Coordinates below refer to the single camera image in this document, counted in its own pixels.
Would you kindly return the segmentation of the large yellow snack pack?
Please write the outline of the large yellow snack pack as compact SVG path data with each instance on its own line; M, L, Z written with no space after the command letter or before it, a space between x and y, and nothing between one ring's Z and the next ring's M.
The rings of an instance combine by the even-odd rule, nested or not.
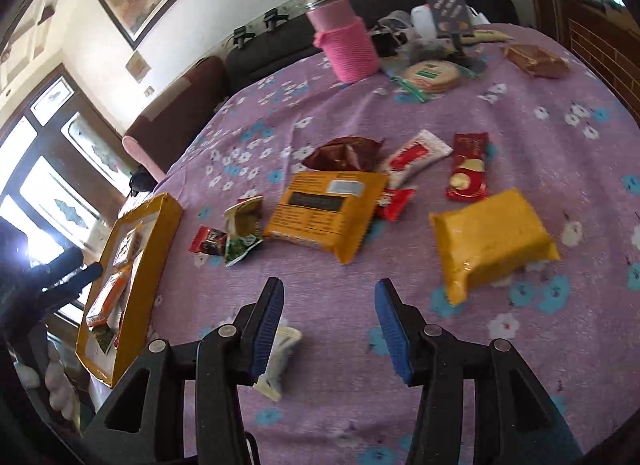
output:
M536 261L558 261L551 235L518 189L465 206L431 214L446 297L452 306L471 289L497 281Z

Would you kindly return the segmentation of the small dark red candy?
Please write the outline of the small dark red candy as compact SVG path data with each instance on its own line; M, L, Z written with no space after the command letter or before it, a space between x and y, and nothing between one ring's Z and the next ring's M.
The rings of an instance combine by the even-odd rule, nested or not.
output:
M201 226L190 245L193 254L224 257L227 247L227 233L224 231Z

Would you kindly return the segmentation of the green white snack packet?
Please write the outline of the green white snack packet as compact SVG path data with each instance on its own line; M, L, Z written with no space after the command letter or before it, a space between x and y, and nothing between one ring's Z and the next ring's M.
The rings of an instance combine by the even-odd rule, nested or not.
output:
M227 268L239 263L252 249L262 243L262 196L241 200L224 212L227 233L224 264Z

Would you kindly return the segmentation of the orange biscuit pack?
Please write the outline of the orange biscuit pack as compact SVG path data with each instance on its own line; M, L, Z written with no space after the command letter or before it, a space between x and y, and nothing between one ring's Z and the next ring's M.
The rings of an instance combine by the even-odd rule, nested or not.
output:
M272 213L265 236L352 262L388 177L381 173L314 172L294 176Z

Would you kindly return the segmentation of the dark red crinkled snack bag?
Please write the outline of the dark red crinkled snack bag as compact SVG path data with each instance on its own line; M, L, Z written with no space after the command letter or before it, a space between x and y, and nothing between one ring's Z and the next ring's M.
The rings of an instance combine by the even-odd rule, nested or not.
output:
M340 137L312 151L302 164L322 172L372 172L384 141L363 137Z

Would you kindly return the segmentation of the purple floral tablecloth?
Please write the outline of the purple floral tablecloth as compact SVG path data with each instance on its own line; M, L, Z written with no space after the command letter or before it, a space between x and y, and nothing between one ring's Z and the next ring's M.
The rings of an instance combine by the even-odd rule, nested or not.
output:
M151 311L148 338L178 345L233 320L268 277L285 287L282 321L303 337L283 396L239 391L245 427L266 464L400 464L420 393L395 374L374 312L388 277L400 297L462 341L512 341L579 445L590 449L639 407L639 128L585 55L566 54L562 80L531 77L496 44L478 48L487 71L420 103L384 74L337 81L314 55L234 95L168 170L160 192L182 207ZM449 161L410 180L416 194L396 222L373 222L354 260L268 240L234 266L196 255L201 226L262 197L271 214L303 159L326 141L360 136L386 153L421 130L444 141L486 133L487 188L517 188L559 248L446 303L430 218L451 210Z

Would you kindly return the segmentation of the red gold long snack bar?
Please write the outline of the red gold long snack bar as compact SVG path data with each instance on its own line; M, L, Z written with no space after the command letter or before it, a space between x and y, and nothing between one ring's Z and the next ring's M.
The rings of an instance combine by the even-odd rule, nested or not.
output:
M448 199L473 203L486 198L485 154L488 144L488 133L454 135L452 170L446 189Z

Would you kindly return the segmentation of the white red snack sachet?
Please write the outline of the white red snack sachet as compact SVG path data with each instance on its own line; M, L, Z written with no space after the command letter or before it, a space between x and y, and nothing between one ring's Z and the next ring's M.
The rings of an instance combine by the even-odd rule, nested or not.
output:
M426 129L405 142L382 162L380 172L387 176L387 188L399 189L420 173L452 153L452 147Z

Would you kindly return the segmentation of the round cracker pack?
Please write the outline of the round cracker pack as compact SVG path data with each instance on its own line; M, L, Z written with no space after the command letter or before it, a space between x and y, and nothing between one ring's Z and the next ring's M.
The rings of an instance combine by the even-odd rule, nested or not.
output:
M407 66L390 78L416 101L427 103L463 81L475 77L473 71L457 63L432 60Z

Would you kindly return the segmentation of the brown wrapped snack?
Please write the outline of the brown wrapped snack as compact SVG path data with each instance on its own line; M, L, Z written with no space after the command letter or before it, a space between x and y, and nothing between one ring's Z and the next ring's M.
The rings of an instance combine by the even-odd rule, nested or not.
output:
M542 47L507 44L502 51L514 66L530 76L557 80L570 74L570 66L565 60Z

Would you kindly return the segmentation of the beige long snack pack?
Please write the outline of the beige long snack pack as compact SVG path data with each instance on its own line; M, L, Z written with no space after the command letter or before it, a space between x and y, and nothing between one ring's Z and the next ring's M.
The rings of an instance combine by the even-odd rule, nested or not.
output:
M478 29L474 31L472 36L465 36L463 43L465 45L476 45L480 43L507 43L513 40L513 37L498 30L483 30Z

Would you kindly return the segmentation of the white plastic jar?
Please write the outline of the white plastic jar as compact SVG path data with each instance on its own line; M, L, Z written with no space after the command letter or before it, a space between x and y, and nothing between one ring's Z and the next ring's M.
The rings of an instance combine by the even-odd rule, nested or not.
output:
M413 29L422 40L436 40L437 29L430 6L424 4L412 8L410 18Z

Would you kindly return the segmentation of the black phone stand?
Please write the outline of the black phone stand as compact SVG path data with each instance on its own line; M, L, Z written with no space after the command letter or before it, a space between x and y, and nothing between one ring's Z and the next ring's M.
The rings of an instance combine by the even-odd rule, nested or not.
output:
M452 51L447 60L463 69L480 76L487 69L482 59L470 57L463 50L462 38L473 37L474 30L465 0L426 0L430 6L432 18L439 40L449 40Z

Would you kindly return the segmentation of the pink sleeved glass bottle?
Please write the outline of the pink sleeved glass bottle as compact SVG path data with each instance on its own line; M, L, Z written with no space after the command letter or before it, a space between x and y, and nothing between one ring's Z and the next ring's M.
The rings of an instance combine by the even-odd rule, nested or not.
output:
M349 0L304 2L306 16L314 27L314 47L326 54L339 81L352 84L378 72L378 54Z

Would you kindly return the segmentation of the window door frame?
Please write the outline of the window door frame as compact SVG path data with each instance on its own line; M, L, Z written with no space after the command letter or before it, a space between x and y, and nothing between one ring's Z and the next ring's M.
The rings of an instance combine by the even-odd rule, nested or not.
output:
M26 234L29 263L78 247L99 260L136 163L64 66L1 128L1 217Z

